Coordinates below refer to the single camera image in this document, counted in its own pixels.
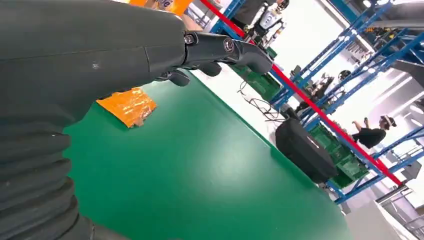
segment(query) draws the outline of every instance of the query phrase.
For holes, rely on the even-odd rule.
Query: orange bag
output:
[[[130,0],[129,4],[183,15],[193,0]]]
[[[141,87],[113,93],[108,98],[97,100],[97,103],[115,115],[128,128],[143,125],[144,119],[157,107]]]

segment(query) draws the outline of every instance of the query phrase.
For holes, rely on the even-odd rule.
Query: red bar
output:
[[[224,16],[214,5],[212,5],[208,0],[200,0],[206,7],[208,7],[215,15],[219,17],[225,24],[227,24],[230,28],[232,28],[237,35],[240,37],[244,37],[245,32],[242,31],[238,26],[236,26],[234,23],[232,23],[226,16]],[[388,178],[390,178],[395,184],[401,185],[401,181],[393,175],[389,171],[389,169],[381,162],[380,159],[374,159],[366,151],[364,151],[358,144],[356,144],[353,139],[348,136],[347,133],[345,133],[343,130],[340,129],[337,124],[332,122],[327,115],[321,111],[321,109],[315,105],[303,92],[300,90],[288,77],[286,77],[281,70],[276,66],[273,65],[272,69],[278,74],[278,76],[291,88],[294,90],[295,93],[297,93],[320,117],[321,119],[326,122],[330,128],[332,128],[334,131],[336,131],[340,136],[342,136],[350,145],[355,148],[361,155],[363,155],[369,162],[374,164],[384,175],[386,175]]]

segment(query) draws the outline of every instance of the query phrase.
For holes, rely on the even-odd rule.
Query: robotic hand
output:
[[[107,0],[2,0],[0,32],[0,239],[126,239],[79,214],[63,128],[113,92],[186,85],[178,68],[216,75],[217,63],[259,73],[272,65],[254,45]]]

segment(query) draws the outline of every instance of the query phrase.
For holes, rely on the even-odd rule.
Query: black case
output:
[[[275,140],[278,150],[315,183],[324,183],[338,174],[329,153],[297,119],[284,121],[275,131]]]

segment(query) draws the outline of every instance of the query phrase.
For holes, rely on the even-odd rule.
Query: screw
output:
[[[184,36],[184,42],[185,44],[193,44],[195,42],[195,37],[193,35],[185,35]]]
[[[225,51],[231,53],[234,50],[234,43],[233,40],[231,40],[231,38],[226,38],[224,40],[224,49]]]

